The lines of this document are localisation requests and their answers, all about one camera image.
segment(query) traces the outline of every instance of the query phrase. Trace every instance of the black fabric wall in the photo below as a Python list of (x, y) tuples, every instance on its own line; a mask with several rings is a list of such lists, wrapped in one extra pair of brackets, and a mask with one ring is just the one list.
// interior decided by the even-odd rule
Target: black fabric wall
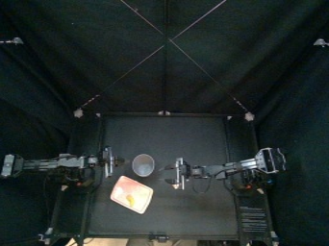
[[(0, 100), (0, 161), (7, 154), (46, 159), (66, 152), (69, 137), (39, 118)], [(46, 176), (0, 179), (0, 245), (35, 237), (49, 227), (57, 185)]]
[(329, 50), (311, 49), (260, 111), (261, 147), (287, 150), (271, 202), (284, 245), (329, 245)]

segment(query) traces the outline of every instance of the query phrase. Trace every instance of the black curtain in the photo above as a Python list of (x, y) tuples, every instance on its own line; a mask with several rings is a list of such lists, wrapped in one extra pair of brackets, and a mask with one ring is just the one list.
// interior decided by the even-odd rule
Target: black curtain
[(271, 202), (283, 245), (329, 245), (329, 50), (306, 52), (259, 111), (261, 147), (281, 147), (288, 171)]

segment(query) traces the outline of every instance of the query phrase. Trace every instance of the white plate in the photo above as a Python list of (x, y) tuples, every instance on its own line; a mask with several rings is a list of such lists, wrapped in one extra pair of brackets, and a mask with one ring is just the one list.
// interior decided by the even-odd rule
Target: white plate
[(126, 176), (121, 176), (116, 184), (112, 200), (129, 209), (144, 214), (149, 208), (153, 189)]

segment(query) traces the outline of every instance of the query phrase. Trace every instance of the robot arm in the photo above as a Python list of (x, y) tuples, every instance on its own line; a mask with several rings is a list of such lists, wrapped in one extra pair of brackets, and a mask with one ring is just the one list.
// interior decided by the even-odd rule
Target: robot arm
[(112, 147), (106, 147), (101, 158), (94, 156), (77, 157), (70, 154), (61, 154), (58, 158), (50, 160), (26, 160), (19, 155), (7, 155), (2, 178), (18, 177), (22, 173), (55, 171), (61, 169), (63, 169), (66, 173), (77, 176), (74, 174), (75, 172), (82, 173), (82, 170), (92, 169), (96, 166), (106, 167), (106, 178), (109, 178), (114, 175), (114, 167), (122, 162), (125, 162), (125, 159), (113, 156)]
[(168, 165), (165, 170), (174, 172), (174, 177), (166, 179), (166, 182), (174, 185), (177, 189), (184, 189), (185, 182), (190, 178), (225, 180), (231, 175), (249, 170), (263, 174), (276, 174), (285, 170), (285, 157), (280, 149), (265, 148), (260, 150), (255, 159), (219, 165), (190, 167), (182, 158), (178, 158), (177, 163)]

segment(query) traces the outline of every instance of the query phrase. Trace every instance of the small bowl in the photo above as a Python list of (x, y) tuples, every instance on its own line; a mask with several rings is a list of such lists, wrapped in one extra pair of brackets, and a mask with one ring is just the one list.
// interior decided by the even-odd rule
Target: small bowl
[(154, 159), (148, 154), (141, 154), (133, 160), (133, 170), (141, 177), (148, 177), (154, 170)]

